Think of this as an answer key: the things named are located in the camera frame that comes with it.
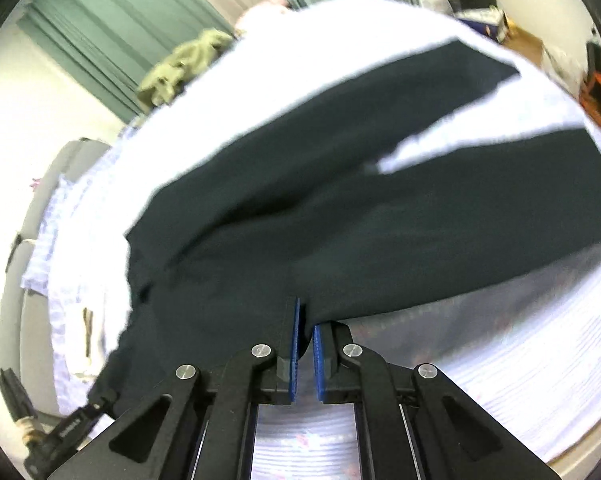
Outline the orange black chair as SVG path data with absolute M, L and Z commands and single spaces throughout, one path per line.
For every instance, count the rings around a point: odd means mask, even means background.
M 601 129 L 601 45 L 588 41 L 586 52 L 587 72 L 581 83 L 579 104 Z

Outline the blue white storage box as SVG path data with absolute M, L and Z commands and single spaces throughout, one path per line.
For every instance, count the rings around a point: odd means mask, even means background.
M 474 32 L 501 44 L 506 40 L 509 25 L 505 12 L 491 6 L 486 9 L 462 10 L 455 13 L 455 18 L 469 26 Z

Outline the olive green garment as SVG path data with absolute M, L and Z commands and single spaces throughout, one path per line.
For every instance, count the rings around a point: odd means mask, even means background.
M 144 114 L 170 104 L 187 84 L 203 74 L 234 43 L 234 37 L 218 29 L 204 29 L 194 40 L 179 44 L 154 65 L 137 89 Z

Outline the black pants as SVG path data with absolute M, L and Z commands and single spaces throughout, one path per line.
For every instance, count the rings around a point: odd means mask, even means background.
M 517 70 L 453 41 L 327 90 L 162 188 L 128 232 L 131 315 L 89 392 L 122 415 L 182 364 L 498 284 L 601 240 L 581 127 L 372 165 Z

